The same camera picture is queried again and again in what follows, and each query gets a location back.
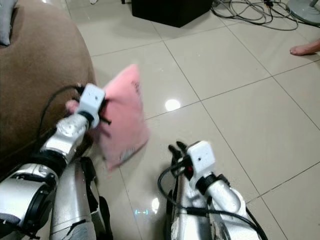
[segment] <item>tile floor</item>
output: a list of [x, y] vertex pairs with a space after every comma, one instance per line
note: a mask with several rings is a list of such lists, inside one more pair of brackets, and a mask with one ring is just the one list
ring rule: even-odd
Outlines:
[[[216, 171], [242, 193], [270, 240], [319, 240], [320, 54], [292, 56], [289, 48], [320, 38], [320, 29], [277, 31], [211, 13], [174, 28], [133, 17], [120, 2], [63, 7], [100, 86], [130, 63], [141, 72], [149, 142], [112, 173], [91, 149], [114, 239], [162, 239], [166, 202], [157, 177], [170, 164], [167, 145], [208, 140]], [[180, 109], [169, 112], [172, 99]]]

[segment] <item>brown couch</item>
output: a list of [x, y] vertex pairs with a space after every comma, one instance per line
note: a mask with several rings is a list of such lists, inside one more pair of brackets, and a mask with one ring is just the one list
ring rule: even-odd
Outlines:
[[[95, 82], [86, 44], [63, 11], [41, 0], [19, 0], [11, 25], [11, 45], [0, 46], [0, 179], [28, 158], [51, 94]], [[42, 134], [64, 116], [73, 95], [62, 94], [52, 103]]]

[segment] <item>gray cushion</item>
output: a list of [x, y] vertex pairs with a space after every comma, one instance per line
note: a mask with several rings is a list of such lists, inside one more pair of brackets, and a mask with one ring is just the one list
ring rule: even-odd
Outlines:
[[10, 44], [10, 23], [17, 0], [0, 0], [0, 44]]

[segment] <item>black box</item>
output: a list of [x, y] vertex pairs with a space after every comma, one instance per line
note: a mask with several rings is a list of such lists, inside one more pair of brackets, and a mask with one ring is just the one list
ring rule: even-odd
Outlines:
[[132, 15], [180, 28], [208, 12], [212, 2], [213, 0], [131, 0]]

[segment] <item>pink pillow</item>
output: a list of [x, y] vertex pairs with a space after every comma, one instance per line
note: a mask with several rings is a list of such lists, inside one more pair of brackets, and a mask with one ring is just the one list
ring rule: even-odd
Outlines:
[[[100, 115], [112, 123], [100, 122], [89, 134], [101, 148], [107, 168], [111, 171], [148, 141], [149, 130], [144, 119], [136, 65], [128, 66], [103, 89], [108, 103]], [[66, 108], [74, 113], [78, 105], [77, 101], [71, 100], [66, 103]]]

